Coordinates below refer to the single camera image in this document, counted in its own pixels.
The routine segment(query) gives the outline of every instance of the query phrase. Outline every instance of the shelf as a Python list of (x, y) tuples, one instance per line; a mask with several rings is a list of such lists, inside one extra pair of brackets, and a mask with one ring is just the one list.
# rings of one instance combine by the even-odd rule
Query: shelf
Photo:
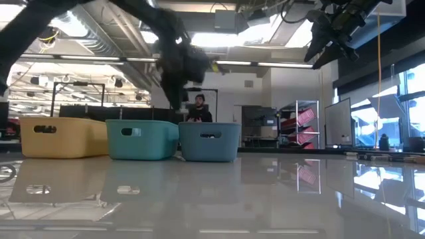
[(294, 112), (296, 110), (296, 104), (298, 102), (298, 111), (310, 108), (317, 104), (317, 100), (297, 100), (292, 102), (282, 108), (280, 108), (279, 112)]

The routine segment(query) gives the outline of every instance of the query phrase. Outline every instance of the bin handle cutout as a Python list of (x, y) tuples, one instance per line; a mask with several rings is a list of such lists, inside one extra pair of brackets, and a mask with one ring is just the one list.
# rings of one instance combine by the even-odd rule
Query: bin handle cutout
[(206, 139), (218, 139), (221, 137), (221, 132), (203, 132), (199, 136)]
[(137, 186), (118, 186), (117, 193), (120, 195), (138, 195), (140, 193), (140, 189)]
[(56, 133), (57, 128), (53, 125), (36, 125), (34, 126), (35, 133)]
[(27, 193), (31, 195), (47, 195), (52, 191), (48, 185), (28, 185)]
[(141, 128), (123, 128), (121, 129), (123, 136), (141, 137), (143, 136), (143, 130)]

